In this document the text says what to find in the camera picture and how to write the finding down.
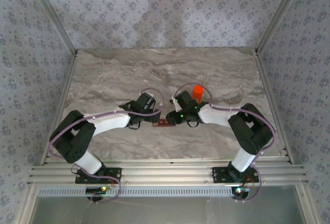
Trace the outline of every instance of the purple cable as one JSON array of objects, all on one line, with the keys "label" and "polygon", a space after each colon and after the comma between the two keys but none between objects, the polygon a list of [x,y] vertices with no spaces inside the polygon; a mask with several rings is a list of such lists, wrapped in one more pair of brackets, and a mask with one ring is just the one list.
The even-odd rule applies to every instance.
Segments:
[{"label": "purple cable", "polygon": [[264,124],[266,124],[266,125],[269,127],[269,129],[271,130],[272,135],[273,135],[273,140],[272,140],[272,142],[271,142],[268,146],[264,147],[263,149],[261,149],[261,150],[258,152],[258,154],[254,157],[254,159],[253,159],[253,161],[251,162],[251,165],[250,165],[250,167],[251,167],[251,168],[254,168],[254,169],[257,171],[257,173],[258,173],[258,178],[259,178],[259,182],[260,182],[260,184],[259,184],[259,187],[258,187],[258,189],[257,189],[257,192],[255,193],[255,195],[254,195],[253,197],[251,197],[251,198],[249,198],[249,199],[247,199],[247,200],[243,200],[243,199],[241,199],[241,198],[237,198],[237,197],[236,197],[236,199],[239,199],[240,201],[243,201],[243,202],[250,201],[250,200],[256,198],[257,195],[259,194],[260,190],[261,190],[261,186],[262,186],[262,178],[261,178],[261,175],[260,175],[260,171],[259,171],[259,170],[258,170],[253,164],[255,164],[256,160],[260,157],[261,154],[264,153],[264,151],[265,151],[266,149],[271,148],[271,147],[275,144],[275,142],[276,142],[276,131],[275,131],[274,127],[273,127],[272,124],[271,124],[269,121],[267,121],[265,118],[263,118],[262,116],[260,116],[260,115],[258,115],[258,114],[255,114],[255,113],[252,112],[252,111],[249,111],[249,110],[246,110],[246,109],[239,109],[239,108],[225,108],[225,107],[216,107],[216,106],[214,106],[213,103],[212,103],[212,100],[213,100],[212,94],[210,93],[210,91],[209,91],[205,86],[203,86],[203,85],[201,85],[201,84],[197,84],[197,83],[186,83],[186,84],[182,85],[181,87],[179,87],[179,88],[177,89],[177,91],[175,92],[174,96],[176,96],[176,95],[178,94],[178,92],[179,92],[183,87],[188,86],[188,85],[199,85],[199,86],[203,87],[203,88],[207,91],[207,93],[210,95],[210,97],[211,97],[211,99],[210,99],[210,101],[209,101],[209,104],[210,104],[211,108],[216,109],[216,110],[220,110],[220,111],[238,111],[238,112],[243,112],[243,113],[249,114],[249,115],[254,116],[254,117],[258,118],[259,120],[261,120],[261,121],[262,121]]},{"label": "purple cable", "polygon": [[[162,107],[161,107],[160,110],[158,110],[158,111],[156,111],[156,112],[154,112],[154,113],[151,113],[151,114],[142,114],[142,113],[137,113],[137,112],[133,112],[133,111],[125,111],[125,110],[120,110],[120,111],[109,111],[109,112],[101,113],[101,114],[98,114],[98,115],[95,115],[95,116],[89,116],[89,117],[81,118],[81,119],[79,119],[79,120],[77,120],[77,121],[71,123],[71,124],[70,124],[69,126],[67,126],[65,129],[63,129],[61,132],[59,132],[59,133],[58,133],[58,134],[57,134],[57,135],[56,135],[56,136],[55,136],[55,137],[49,142],[48,147],[47,147],[47,151],[48,151],[48,153],[51,154],[52,156],[55,156],[55,157],[58,157],[58,158],[62,158],[62,156],[57,155],[57,154],[55,154],[55,153],[53,153],[53,152],[51,151],[52,145],[53,145],[54,142],[56,142],[57,139],[58,139],[60,136],[62,136],[66,131],[72,129],[75,125],[77,125],[77,124],[79,124],[79,123],[81,123],[81,122],[83,122],[83,121],[90,120],[90,119],[95,119],[95,118],[107,117],[107,116],[116,115],[116,114],[134,114],[134,115],[137,115],[137,116],[150,117],[150,116],[154,116],[154,115],[160,113],[160,112],[163,110],[164,106],[165,106],[165,104],[164,104],[164,97],[163,97],[162,93],[161,93],[160,91],[158,91],[157,89],[152,88],[152,87],[149,87],[149,88],[146,88],[146,89],[142,90],[141,93],[143,93],[143,92],[145,92],[145,91],[147,91],[147,90],[153,90],[153,91],[156,91],[157,93],[160,94],[160,96],[161,96],[161,100],[162,100]],[[121,192],[121,183],[120,183],[119,180],[117,180],[116,178],[113,178],[113,177],[111,177],[111,176],[96,176],[96,175],[92,175],[92,174],[89,174],[88,172],[86,172],[83,168],[80,168],[80,169],[81,169],[81,171],[82,171],[83,173],[85,173],[86,175],[88,175],[88,176],[90,176],[90,177],[92,177],[92,178],[96,178],[96,179],[110,179],[110,180],[114,180],[114,181],[116,181],[116,182],[118,183],[118,185],[119,185],[119,190],[118,190],[117,194],[116,194],[113,198],[109,198],[109,199],[106,200],[106,201],[102,201],[103,203],[110,202],[110,201],[116,199],[116,198],[119,196],[119,194],[120,194],[120,192]]]}]

